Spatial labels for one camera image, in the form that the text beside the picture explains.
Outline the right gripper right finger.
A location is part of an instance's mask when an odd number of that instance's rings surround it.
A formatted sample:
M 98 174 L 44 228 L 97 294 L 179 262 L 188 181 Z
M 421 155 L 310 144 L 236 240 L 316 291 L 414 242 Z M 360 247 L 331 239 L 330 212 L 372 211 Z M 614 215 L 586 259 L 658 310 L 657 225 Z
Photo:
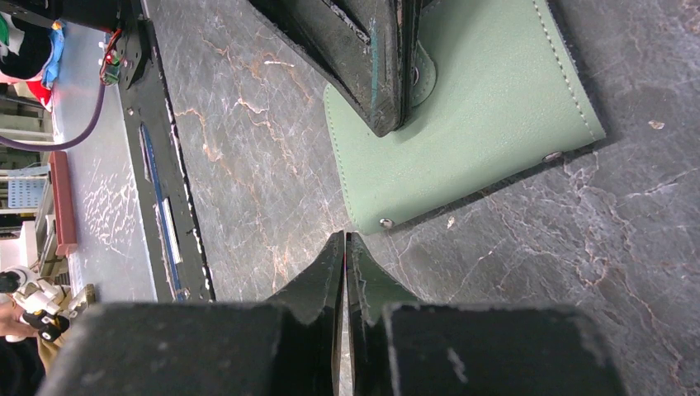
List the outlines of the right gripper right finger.
M 623 395 L 596 323 L 570 306 L 420 301 L 346 237 L 356 395 Z

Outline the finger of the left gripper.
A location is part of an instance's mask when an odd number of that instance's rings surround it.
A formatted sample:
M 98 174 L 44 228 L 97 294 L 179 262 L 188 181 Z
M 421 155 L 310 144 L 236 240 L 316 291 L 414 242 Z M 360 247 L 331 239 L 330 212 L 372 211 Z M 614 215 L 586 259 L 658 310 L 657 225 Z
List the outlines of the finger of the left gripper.
M 321 74 L 371 132 L 405 122 L 403 1 L 261 0 L 258 20 Z
M 415 56 L 418 41 L 419 19 L 422 9 L 422 1 L 407 0 L 401 2 L 402 11 L 402 60 L 404 61 L 404 86 L 401 126 L 408 121 L 411 114 L 411 95 L 415 79 Z

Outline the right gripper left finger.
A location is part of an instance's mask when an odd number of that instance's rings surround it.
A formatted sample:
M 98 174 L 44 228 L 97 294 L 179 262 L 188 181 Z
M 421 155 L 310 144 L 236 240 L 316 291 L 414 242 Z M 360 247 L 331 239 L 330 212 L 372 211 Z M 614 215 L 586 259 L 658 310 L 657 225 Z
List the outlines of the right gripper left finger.
M 345 235 L 271 297 L 91 307 L 43 395 L 335 395 Z

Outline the green card holder wallet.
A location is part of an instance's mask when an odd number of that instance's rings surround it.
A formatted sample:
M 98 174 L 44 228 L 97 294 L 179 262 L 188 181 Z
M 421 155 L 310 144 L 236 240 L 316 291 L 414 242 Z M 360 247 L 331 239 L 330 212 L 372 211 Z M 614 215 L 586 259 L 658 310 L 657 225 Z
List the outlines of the green card holder wallet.
M 332 86 L 324 110 L 344 204 L 369 235 L 606 135 L 550 1 L 435 1 L 409 121 L 375 136 Z

